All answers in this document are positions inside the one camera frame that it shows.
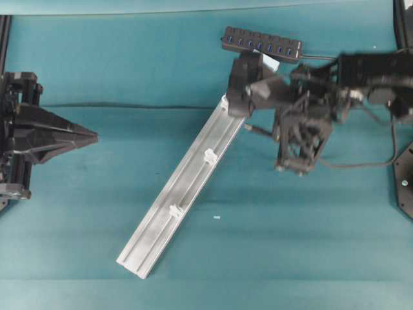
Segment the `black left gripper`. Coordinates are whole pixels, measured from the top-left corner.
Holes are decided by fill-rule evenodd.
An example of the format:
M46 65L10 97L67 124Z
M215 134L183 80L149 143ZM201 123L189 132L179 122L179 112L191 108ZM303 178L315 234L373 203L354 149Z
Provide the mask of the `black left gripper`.
M39 106L43 87L33 72L1 76L1 155L22 155L34 165L98 142L98 133ZM44 129L89 137L42 138Z

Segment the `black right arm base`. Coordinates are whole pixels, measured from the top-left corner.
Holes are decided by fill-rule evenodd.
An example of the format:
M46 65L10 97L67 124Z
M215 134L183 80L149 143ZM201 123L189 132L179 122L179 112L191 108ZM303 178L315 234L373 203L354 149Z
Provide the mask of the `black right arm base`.
M397 157L393 169L398 207L412 220L412 143Z

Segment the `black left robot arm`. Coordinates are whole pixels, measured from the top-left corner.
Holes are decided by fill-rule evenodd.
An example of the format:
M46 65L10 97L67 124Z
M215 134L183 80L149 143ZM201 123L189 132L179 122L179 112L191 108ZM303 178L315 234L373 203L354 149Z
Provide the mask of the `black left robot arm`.
M43 87L33 72L1 76L1 208L28 200L34 165L91 145L98 135L40 107Z

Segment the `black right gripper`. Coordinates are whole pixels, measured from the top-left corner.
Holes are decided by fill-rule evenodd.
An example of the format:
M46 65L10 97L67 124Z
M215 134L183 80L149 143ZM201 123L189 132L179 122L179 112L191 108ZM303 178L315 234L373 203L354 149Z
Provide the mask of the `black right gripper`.
M273 136L279 143L275 169L308 174L316 166L337 121L337 64L300 64L288 77L249 85L251 112L276 109Z

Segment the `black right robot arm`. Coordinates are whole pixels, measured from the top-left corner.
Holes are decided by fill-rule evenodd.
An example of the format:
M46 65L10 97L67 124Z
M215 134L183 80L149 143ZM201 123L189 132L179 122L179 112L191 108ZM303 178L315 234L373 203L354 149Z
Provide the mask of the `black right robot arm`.
M383 105L390 113L392 130L412 124L412 54L340 54L320 67L298 65L289 74L256 81L246 95L255 109L275 110L272 130L246 124L256 134L278 143L275 168L307 174L314 169L330 138L334 124L344 123L351 109L360 107L377 122L381 119L365 103Z

